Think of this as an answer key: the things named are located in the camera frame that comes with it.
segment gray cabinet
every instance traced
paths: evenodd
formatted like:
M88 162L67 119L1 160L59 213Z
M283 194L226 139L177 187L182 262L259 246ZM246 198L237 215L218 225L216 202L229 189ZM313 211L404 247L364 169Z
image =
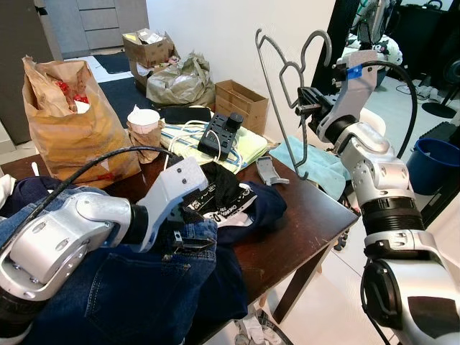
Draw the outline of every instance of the gray cabinet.
M45 0L64 58L123 45L121 34L148 27L145 0Z

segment blue jeans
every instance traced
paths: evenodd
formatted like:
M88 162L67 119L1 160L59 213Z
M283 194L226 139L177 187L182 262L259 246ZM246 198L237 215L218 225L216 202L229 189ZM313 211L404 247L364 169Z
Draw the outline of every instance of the blue jeans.
M105 194L88 187L65 190L46 210L59 209L82 191ZM0 244L34 207L0 222ZM186 224L180 233L216 241L217 226L212 221ZM23 344L180 344L190 329L201 285L216 266L216 245L175 252L170 237L157 242L161 245L144 254L123 245L89 253L35 319Z

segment cabinet drawer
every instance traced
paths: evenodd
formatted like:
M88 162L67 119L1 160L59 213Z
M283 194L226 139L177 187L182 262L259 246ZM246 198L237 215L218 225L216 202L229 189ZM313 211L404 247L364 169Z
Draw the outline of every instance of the cabinet drawer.
M106 9L115 7L114 0L77 0L79 9Z
M118 27L115 9L92 9L80 11L85 30L113 29Z
M120 30L118 28L87 31L86 40L88 41L90 49L117 47L123 45Z

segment tiled floor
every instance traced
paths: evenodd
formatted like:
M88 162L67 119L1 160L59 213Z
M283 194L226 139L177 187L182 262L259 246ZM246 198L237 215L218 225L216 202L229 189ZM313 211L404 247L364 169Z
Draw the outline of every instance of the tiled floor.
M81 57L86 60L98 82L112 81L132 77L130 72L108 74L92 57ZM386 77L367 102L366 107L379 114L386 122L387 137L399 149L405 134L405 127L400 121L408 124L410 117L410 99L408 95L395 90L401 82ZM458 99L449 105L460 108ZM444 119L430 115L418 107L418 120L403 159L410 156L420 135L441 123ZM0 155L0 164L34 155L35 146L30 142L18 147L15 152ZM346 247L341 252L332 251L323 262L322 274L316 273L312 282L305 290L291 314L281 323L280 328L294 344L329 345L329 344L382 344L382 340L373 329L361 309L359 299L359 283L366 258L363 254L365 230L359 220L350 230ZM273 311L284 293L292 277L276 286L268 297L264 309ZM237 329L229 324L215 335L206 345L231 345ZM391 344L397 344L391 330L385 330Z

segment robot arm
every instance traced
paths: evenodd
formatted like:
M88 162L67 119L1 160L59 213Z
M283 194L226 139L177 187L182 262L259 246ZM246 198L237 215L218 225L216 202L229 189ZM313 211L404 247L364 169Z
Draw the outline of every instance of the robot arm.
M424 231L405 163L370 125L359 122L376 84L374 51L352 53L337 62L345 73L334 105L316 90L299 90L299 109L316 103L310 127L350 172L367 237L369 258L363 286L365 311L390 327L403 345L458 344L460 297L433 235ZM315 94L318 101L303 98Z
M0 252L0 344L22 341L35 316L87 253L119 244L148 251L182 197L207 185L198 163L189 157L162 171L137 205L124 198L76 193L60 209L17 229ZM178 247L187 246L182 240L175 238Z

